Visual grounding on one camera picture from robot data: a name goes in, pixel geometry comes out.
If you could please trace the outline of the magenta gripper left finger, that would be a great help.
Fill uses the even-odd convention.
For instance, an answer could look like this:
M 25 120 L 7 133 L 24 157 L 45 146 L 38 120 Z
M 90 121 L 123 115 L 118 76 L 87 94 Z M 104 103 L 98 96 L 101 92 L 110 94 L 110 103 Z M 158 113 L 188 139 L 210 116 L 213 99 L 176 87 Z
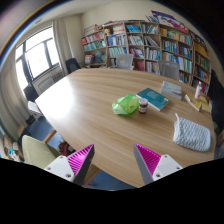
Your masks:
M 82 186 L 94 154 L 94 145 L 91 144 L 69 156 L 58 156 L 45 171 Z

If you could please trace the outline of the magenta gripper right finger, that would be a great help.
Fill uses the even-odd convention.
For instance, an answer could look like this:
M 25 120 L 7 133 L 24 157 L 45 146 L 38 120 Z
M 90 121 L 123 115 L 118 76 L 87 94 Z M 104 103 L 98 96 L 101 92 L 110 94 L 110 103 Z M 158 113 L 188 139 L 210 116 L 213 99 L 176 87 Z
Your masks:
M 182 169 L 182 166 L 169 155 L 159 155 L 139 144 L 134 145 L 133 154 L 145 185 Z

